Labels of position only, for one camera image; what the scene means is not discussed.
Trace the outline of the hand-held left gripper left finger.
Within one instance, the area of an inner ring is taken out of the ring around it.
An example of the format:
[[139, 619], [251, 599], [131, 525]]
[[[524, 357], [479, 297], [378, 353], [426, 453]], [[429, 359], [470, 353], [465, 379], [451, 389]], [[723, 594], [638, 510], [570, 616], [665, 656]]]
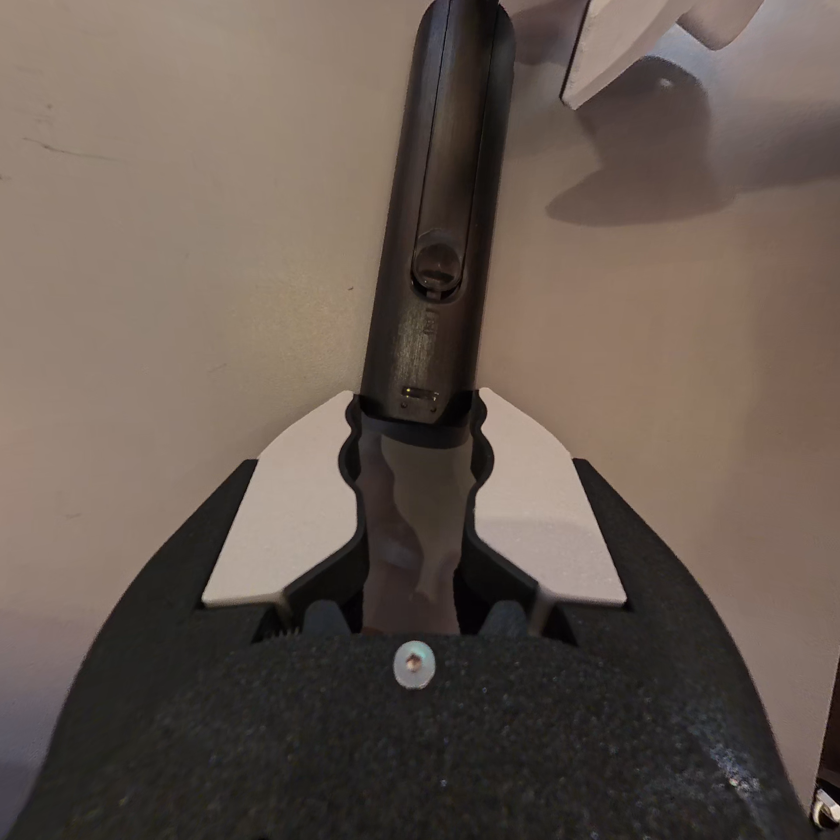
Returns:
[[293, 628], [328, 601], [361, 631], [370, 571], [361, 433], [359, 399], [343, 391], [262, 450], [203, 591], [205, 608], [268, 604]]

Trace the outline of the black remote control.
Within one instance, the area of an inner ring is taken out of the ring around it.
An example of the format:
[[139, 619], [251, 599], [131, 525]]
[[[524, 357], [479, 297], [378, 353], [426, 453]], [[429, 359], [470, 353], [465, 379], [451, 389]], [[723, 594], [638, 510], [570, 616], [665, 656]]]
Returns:
[[497, 2], [465, 274], [451, 296], [430, 301], [413, 283], [412, 259], [448, 3], [431, 3], [416, 33], [360, 387], [367, 417], [431, 446], [459, 445], [466, 435], [516, 53], [513, 24]]

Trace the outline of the black battery cover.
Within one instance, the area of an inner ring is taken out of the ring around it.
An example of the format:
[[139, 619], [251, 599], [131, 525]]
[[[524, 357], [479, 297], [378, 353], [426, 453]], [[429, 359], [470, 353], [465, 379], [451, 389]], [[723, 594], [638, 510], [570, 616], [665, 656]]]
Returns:
[[497, 7], [448, 3], [412, 259], [413, 283], [434, 302], [451, 296], [466, 273]]

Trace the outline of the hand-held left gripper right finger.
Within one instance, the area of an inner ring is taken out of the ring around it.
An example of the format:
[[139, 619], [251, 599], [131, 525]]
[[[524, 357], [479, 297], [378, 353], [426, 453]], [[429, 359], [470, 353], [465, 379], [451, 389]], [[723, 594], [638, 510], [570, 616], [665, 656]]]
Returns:
[[629, 598], [567, 447], [508, 400], [482, 387], [469, 416], [474, 479], [466, 500], [455, 609], [477, 635], [501, 602], [538, 635], [572, 637], [564, 607], [614, 610]]

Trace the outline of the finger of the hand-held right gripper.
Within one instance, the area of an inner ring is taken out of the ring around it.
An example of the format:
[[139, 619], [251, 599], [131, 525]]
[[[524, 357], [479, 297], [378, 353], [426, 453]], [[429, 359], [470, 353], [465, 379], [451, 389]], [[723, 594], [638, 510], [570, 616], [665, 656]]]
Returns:
[[763, 5], [758, 1], [693, 1], [677, 25], [708, 50], [729, 46]]
[[561, 88], [576, 110], [642, 58], [695, 2], [590, 1]]

